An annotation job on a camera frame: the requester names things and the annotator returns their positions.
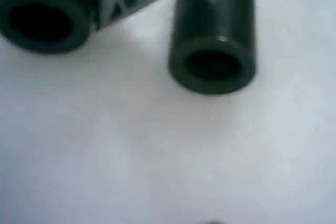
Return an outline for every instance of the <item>white background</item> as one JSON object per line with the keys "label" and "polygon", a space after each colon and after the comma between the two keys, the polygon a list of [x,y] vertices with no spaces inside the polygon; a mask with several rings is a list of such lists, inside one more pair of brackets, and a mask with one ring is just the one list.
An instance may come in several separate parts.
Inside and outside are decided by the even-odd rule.
{"label": "white background", "polygon": [[43,57],[0,42],[0,223],[336,223],[336,0],[257,0],[247,89],[180,88],[174,0]]}

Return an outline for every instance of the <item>tube rim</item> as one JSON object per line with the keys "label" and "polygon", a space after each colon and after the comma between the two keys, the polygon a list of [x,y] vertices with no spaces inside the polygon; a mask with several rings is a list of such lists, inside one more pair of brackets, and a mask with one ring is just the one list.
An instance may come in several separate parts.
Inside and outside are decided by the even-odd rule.
{"label": "tube rim", "polygon": [[[239,76],[221,81],[205,81],[194,76],[187,70],[186,61],[190,55],[203,50],[222,51],[237,59],[241,66]],[[193,38],[174,47],[169,57],[169,70],[179,84],[193,92],[210,95],[228,94],[244,88],[253,80],[256,74],[254,54],[250,48],[229,41],[226,37]]]}
{"label": "tube rim", "polygon": [[[63,12],[73,26],[72,33],[64,40],[41,42],[23,36],[8,25],[9,15],[16,8],[29,4],[41,4]],[[91,34],[92,22],[76,3],[71,0],[0,0],[0,30],[4,37],[19,47],[41,54],[60,54],[83,45]]]}

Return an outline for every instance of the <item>cylindrical tube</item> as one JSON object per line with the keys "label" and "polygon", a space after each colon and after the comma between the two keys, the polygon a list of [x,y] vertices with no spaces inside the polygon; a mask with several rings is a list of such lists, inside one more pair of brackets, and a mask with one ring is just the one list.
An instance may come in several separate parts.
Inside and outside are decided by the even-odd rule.
{"label": "cylindrical tube", "polygon": [[226,94],[256,72],[254,0],[177,0],[169,69],[184,87]]}
{"label": "cylindrical tube", "polygon": [[71,51],[90,36],[94,6],[94,0],[0,0],[0,30],[35,52]]}

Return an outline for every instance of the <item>black cylinder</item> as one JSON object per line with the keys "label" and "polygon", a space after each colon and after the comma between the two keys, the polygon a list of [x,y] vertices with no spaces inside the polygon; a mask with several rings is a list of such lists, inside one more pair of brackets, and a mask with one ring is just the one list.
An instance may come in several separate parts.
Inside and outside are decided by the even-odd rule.
{"label": "black cylinder", "polygon": [[90,36],[94,8],[95,0],[0,0],[0,30],[35,52],[67,52]]}
{"label": "black cylinder", "polygon": [[184,87],[226,94],[256,72],[254,0],[177,0],[169,69]]}

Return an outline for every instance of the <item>tube opening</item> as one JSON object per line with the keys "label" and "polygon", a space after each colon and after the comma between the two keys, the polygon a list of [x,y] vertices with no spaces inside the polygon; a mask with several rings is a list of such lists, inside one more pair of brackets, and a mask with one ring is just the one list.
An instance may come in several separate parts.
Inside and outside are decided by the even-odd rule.
{"label": "tube opening", "polygon": [[15,7],[8,17],[9,28],[27,39],[42,43],[60,42],[73,32],[73,22],[56,7],[31,3]]}
{"label": "tube opening", "polygon": [[204,81],[225,81],[237,78],[242,70],[240,62],[220,50],[202,50],[186,60],[187,71]]}

